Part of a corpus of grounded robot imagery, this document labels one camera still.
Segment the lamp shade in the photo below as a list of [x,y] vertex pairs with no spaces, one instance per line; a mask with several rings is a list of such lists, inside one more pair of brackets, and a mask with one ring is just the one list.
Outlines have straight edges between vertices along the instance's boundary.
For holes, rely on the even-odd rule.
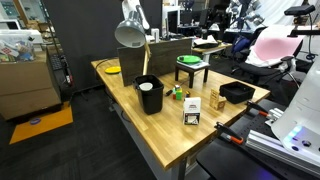
[[131,11],[127,19],[122,21],[115,30],[118,42],[126,47],[139,48],[146,42],[145,32],[140,23],[139,13]]

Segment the floor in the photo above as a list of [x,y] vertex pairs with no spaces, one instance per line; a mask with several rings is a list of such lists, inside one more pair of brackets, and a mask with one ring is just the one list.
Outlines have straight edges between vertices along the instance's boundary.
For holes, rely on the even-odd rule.
[[[213,56],[211,70],[230,74],[233,62]],[[269,99],[288,105],[295,93],[290,82],[270,82]],[[115,112],[108,110],[103,89],[76,95],[71,101],[74,123],[9,145],[15,124],[0,120],[0,179],[155,179],[138,148]],[[212,179],[195,166],[186,179]]]

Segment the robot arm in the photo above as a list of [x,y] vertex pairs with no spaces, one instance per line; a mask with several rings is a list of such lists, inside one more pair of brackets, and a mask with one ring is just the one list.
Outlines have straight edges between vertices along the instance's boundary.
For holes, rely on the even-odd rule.
[[145,30],[150,28],[150,25],[146,19],[143,9],[140,5],[139,0],[123,0],[122,1],[122,12],[125,19],[129,17],[131,11],[137,11],[140,15],[141,24]]

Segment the white box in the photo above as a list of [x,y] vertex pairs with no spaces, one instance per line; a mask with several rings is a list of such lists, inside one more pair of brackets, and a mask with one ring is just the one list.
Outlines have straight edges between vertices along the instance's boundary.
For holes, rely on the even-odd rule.
[[183,103],[183,124],[197,125],[200,122],[201,98],[185,98]]

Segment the wooden table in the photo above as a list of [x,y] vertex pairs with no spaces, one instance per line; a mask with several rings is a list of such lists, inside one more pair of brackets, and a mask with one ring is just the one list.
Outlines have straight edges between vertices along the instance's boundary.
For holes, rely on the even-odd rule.
[[[218,90],[220,85],[233,82],[235,79],[209,71],[208,81],[203,83],[202,71],[194,77],[193,88],[189,89],[188,83],[183,83],[188,80],[188,73],[181,72],[178,82],[175,81],[175,74],[172,72],[159,77],[164,84],[164,93],[180,83],[183,92],[188,90],[191,97],[201,97],[199,125],[183,125],[183,101],[173,100],[171,96],[163,98],[161,112],[146,115],[139,105],[133,86],[123,87],[121,73],[107,75],[104,72],[108,67],[119,65],[119,60],[112,59],[99,64],[102,61],[94,61],[91,64],[117,102],[114,107],[120,119],[158,179],[183,179],[187,157],[200,150],[214,137],[216,122],[230,125],[246,109],[244,102],[236,105],[227,102],[223,111],[214,110],[209,106],[211,89]],[[252,99],[254,102],[266,98],[270,93],[268,90],[250,86],[256,89]]]
[[221,43],[219,46],[214,48],[202,49],[202,48],[193,48],[192,51],[202,53],[203,54],[203,61],[209,63],[210,55],[212,53],[222,51],[227,47],[231,47],[232,44],[230,43]]

